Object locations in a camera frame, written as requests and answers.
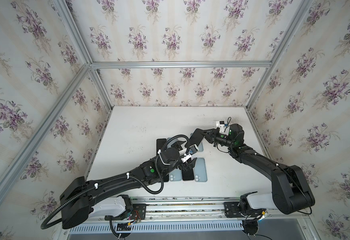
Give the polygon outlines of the bare black phone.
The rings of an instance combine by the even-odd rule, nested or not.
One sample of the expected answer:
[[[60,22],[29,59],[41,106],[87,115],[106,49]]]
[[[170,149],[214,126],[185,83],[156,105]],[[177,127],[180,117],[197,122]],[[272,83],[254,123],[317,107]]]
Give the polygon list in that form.
[[[189,147],[191,145],[197,145],[202,142],[204,137],[202,136],[195,136],[194,133],[191,135],[189,141],[185,144],[185,147]]]
[[[163,148],[166,141],[167,141],[167,139],[157,139],[156,140],[156,153],[158,153],[159,150],[161,150]]]

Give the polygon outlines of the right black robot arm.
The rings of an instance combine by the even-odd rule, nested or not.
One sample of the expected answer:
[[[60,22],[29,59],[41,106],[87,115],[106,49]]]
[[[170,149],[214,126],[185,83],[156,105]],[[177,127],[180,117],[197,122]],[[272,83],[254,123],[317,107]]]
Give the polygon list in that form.
[[[214,147],[226,147],[228,154],[237,162],[267,177],[272,183],[272,200],[283,214],[289,215],[315,205],[315,197],[300,167],[279,164],[247,146],[245,131],[239,124],[232,124],[228,128],[227,134],[219,127],[196,129],[191,135],[190,144],[198,146],[203,140],[207,140]]]

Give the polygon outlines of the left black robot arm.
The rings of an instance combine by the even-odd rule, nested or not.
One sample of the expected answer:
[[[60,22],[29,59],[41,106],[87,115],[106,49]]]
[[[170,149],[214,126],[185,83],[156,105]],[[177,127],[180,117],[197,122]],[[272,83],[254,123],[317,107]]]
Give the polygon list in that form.
[[[191,169],[195,166],[196,145],[180,154],[176,148],[158,151],[157,156],[133,170],[117,176],[86,181],[85,177],[74,179],[60,195],[62,228],[71,229],[84,223],[94,212],[94,206],[103,200],[128,190],[144,188],[152,195],[164,189],[164,177],[175,169]]]

